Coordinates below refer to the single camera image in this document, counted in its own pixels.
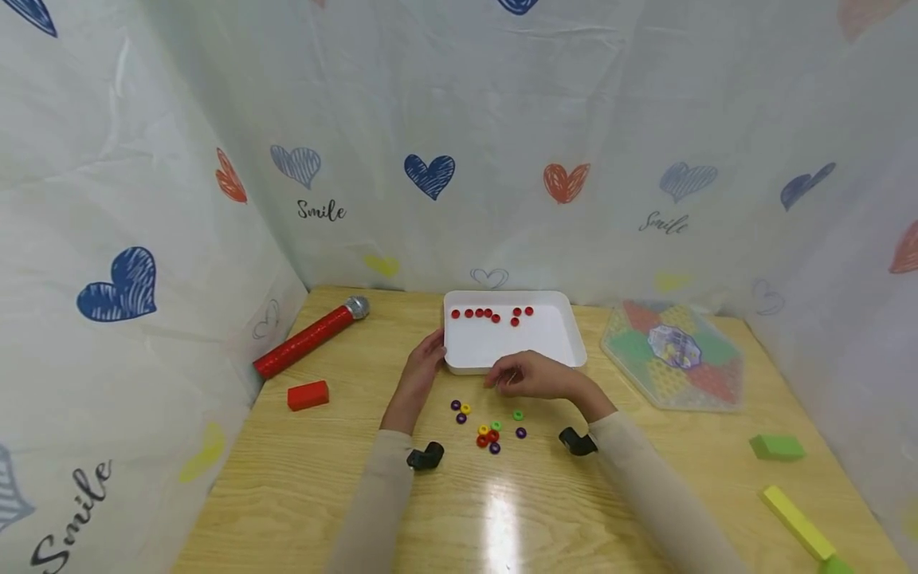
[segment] silver cap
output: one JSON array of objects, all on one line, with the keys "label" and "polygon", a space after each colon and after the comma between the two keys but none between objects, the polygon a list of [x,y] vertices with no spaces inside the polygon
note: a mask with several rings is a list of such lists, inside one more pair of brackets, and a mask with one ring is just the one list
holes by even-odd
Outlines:
[{"label": "silver cap", "polygon": [[366,297],[360,297],[359,295],[348,297],[344,301],[344,307],[347,307],[347,310],[351,312],[355,319],[362,319],[370,314],[370,301],[366,300]]}]

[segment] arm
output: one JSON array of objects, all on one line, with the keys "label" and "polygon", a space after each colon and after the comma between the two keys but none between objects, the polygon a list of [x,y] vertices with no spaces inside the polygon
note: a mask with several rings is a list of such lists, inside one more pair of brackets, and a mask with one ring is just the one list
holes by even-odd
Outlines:
[{"label": "arm", "polygon": [[486,386],[505,396],[568,399],[589,423],[603,475],[680,572],[744,574],[748,569],[701,501],[654,450],[644,434],[618,412],[587,376],[541,355],[509,361],[522,373],[518,384],[500,382],[501,361],[488,373]]},{"label": "arm", "polygon": [[414,471],[408,466],[411,434],[431,392],[433,377],[446,350],[442,329],[431,333],[411,352],[398,387],[389,401],[351,509],[326,571],[391,572],[396,537],[408,506]]},{"label": "arm", "polygon": [[414,471],[406,463],[411,437],[380,429],[344,518],[326,571],[391,572],[396,535]]}]

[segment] beige sleeve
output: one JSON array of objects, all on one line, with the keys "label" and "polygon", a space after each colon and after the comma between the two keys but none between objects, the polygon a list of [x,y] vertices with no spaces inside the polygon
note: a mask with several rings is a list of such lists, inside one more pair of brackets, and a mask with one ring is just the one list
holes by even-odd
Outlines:
[{"label": "beige sleeve", "polygon": [[680,572],[748,572],[713,517],[623,412],[589,425],[603,474]]},{"label": "beige sleeve", "polygon": [[398,524],[414,479],[414,470],[408,466],[412,448],[407,434],[385,430],[376,433],[326,572],[392,571]]}]

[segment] white curtain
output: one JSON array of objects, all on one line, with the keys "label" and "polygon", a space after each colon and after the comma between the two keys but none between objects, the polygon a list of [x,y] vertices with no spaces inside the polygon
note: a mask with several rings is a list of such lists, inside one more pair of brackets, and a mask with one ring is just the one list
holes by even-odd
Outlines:
[{"label": "white curtain", "polygon": [[[174,557],[216,472],[182,461],[231,442],[291,267],[746,317],[918,568],[914,2],[3,2],[0,443],[36,509],[0,523],[10,571],[109,459],[137,501],[99,502],[67,571]],[[134,246],[156,311],[88,320]]]}]

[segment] white tray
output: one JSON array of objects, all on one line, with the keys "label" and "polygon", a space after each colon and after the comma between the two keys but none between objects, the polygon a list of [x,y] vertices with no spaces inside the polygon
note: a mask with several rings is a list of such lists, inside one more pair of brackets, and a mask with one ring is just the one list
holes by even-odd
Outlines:
[{"label": "white tray", "polygon": [[[532,307],[510,325],[513,308]],[[485,317],[466,318],[465,310],[491,309],[500,323]],[[453,319],[453,309],[462,316]],[[504,355],[532,349],[571,367],[587,362],[574,312],[560,291],[450,291],[443,297],[446,365],[455,375],[484,375]]]}]

